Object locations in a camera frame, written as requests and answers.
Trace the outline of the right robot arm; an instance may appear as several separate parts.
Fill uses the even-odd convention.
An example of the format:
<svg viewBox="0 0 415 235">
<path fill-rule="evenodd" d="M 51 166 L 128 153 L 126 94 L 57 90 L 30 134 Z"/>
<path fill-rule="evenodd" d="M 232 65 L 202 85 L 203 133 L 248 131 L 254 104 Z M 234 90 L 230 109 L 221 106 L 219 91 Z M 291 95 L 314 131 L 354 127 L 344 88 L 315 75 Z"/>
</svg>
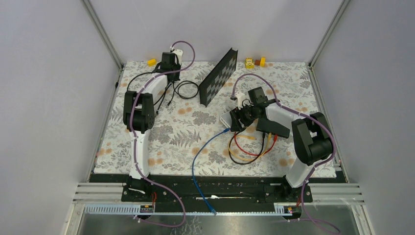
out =
<svg viewBox="0 0 415 235">
<path fill-rule="evenodd" d="M 242 132 L 257 120 L 258 131 L 282 138 L 293 137 L 297 159 L 283 176 L 278 189 L 285 201 L 292 202 L 299 197 L 300 189 L 312 169 L 333 153 L 326 118 L 320 112 L 305 115 L 292 111 L 277 99 L 269 99 L 261 87 L 250 90 L 248 95 L 250 103 L 245 105 L 244 94 L 231 94 L 231 100 L 235 100 L 237 106 L 229 112 L 230 130 Z"/>
</svg>

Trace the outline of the white network switch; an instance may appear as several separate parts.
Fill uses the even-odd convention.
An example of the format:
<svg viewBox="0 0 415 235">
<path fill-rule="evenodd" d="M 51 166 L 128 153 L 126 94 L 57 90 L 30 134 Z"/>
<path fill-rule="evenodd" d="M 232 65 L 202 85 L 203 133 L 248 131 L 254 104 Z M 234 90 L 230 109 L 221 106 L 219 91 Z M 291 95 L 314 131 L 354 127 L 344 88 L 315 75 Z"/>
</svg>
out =
<svg viewBox="0 0 415 235">
<path fill-rule="evenodd" d="M 220 121 L 227 129 L 231 129 L 232 119 L 230 111 L 223 113 L 220 116 Z"/>
</svg>

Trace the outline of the black network switch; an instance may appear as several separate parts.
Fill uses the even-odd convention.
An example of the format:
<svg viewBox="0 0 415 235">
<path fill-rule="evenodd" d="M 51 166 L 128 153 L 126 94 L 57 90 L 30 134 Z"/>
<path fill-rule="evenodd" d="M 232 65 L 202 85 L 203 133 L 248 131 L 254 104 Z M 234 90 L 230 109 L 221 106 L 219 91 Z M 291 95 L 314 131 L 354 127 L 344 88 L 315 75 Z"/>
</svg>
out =
<svg viewBox="0 0 415 235">
<path fill-rule="evenodd" d="M 289 138 L 290 129 L 266 118 L 259 118 L 256 126 L 256 131 L 263 133 L 271 133 L 282 138 Z"/>
</svg>

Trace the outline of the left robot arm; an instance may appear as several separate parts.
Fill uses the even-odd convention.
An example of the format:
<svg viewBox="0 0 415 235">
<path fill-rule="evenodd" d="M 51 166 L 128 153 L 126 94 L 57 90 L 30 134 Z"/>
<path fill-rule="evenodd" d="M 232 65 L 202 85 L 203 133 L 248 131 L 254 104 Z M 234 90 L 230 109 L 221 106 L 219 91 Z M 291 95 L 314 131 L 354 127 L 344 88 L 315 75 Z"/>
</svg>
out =
<svg viewBox="0 0 415 235">
<path fill-rule="evenodd" d="M 179 80 L 182 55 L 180 49 L 164 52 L 145 85 L 138 90 L 127 90 L 124 96 L 123 122 L 131 137 L 131 169 L 126 185 L 140 201 L 148 200 L 152 194 L 151 183 L 145 178 L 150 173 L 148 145 L 156 118 L 154 98 L 169 83 Z"/>
</svg>

